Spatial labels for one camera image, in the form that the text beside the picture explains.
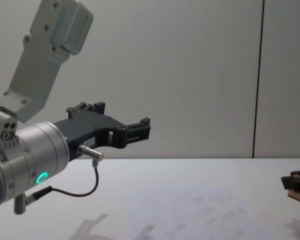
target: green led ring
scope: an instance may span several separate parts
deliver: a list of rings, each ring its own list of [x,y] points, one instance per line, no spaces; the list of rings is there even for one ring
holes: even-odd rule
[[[46,180],[48,178],[48,173],[47,172],[43,172],[40,174],[40,176],[37,178],[36,180],[36,184],[40,184],[42,183],[44,180]]]

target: white tabletop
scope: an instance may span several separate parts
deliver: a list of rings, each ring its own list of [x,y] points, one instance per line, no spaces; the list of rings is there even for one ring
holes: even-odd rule
[[[151,209],[146,209],[142,201],[170,201],[177,206],[173,196],[182,193],[191,193],[196,198],[211,198],[218,193],[234,196],[232,205],[243,206],[251,217],[242,225],[250,237],[213,237],[214,233],[209,233],[209,238],[199,239],[300,240],[300,202],[287,197],[280,179],[300,170],[300,159],[105,159],[98,169],[99,188],[91,196],[75,198],[53,192],[30,205],[24,215],[13,213],[13,201],[2,204],[0,240],[179,240],[185,236],[182,231],[175,237],[171,230],[170,236],[159,233],[172,226],[170,217],[174,213],[161,209],[153,219],[146,218],[144,215]],[[49,185],[85,193],[92,189],[94,181],[91,160],[80,159],[27,194]],[[171,196],[163,197],[162,193]],[[186,212],[188,208],[196,211],[196,207],[178,204],[175,211],[184,214],[183,225],[179,227],[198,225],[191,222],[192,217]],[[218,204],[213,204],[221,211]],[[219,228],[217,232],[226,234],[231,221],[220,228],[224,233]],[[205,232],[211,230],[206,229],[207,225],[203,228]]]

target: white wall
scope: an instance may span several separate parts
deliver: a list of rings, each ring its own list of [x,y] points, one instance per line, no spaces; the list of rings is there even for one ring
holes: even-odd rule
[[[39,0],[0,0],[0,93],[9,85]],[[106,102],[123,123],[152,119],[147,142],[116,157],[252,155],[261,0],[83,0],[94,23],[62,67],[46,108],[56,122]]]
[[[266,0],[257,158],[300,158],[300,0]]]

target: robotic arm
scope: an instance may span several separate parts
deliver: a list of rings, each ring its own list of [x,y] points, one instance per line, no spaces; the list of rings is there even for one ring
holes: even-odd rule
[[[26,123],[45,106],[61,64],[81,51],[93,18],[77,0],[41,0],[10,86],[0,96],[0,204],[14,198],[16,214],[53,189],[28,197],[25,191],[60,173],[70,161],[82,155],[93,159],[95,190],[98,162],[104,158],[95,148],[123,149],[149,139],[149,118],[125,125],[104,115],[104,102],[82,102],[67,109],[67,119],[18,128],[18,121]]]

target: white table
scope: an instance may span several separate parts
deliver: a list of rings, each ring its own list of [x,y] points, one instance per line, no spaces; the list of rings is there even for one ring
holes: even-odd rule
[[[256,213],[269,239],[300,240],[300,202],[287,197],[280,180],[300,170],[300,159],[105,159],[98,168],[99,188],[89,197],[53,192],[24,215],[14,215],[13,201],[1,205],[0,240],[148,239],[131,238],[135,194],[188,188],[235,193]],[[80,159],[28,194],[49,185],[85,193],[94,181],[91,161]]]

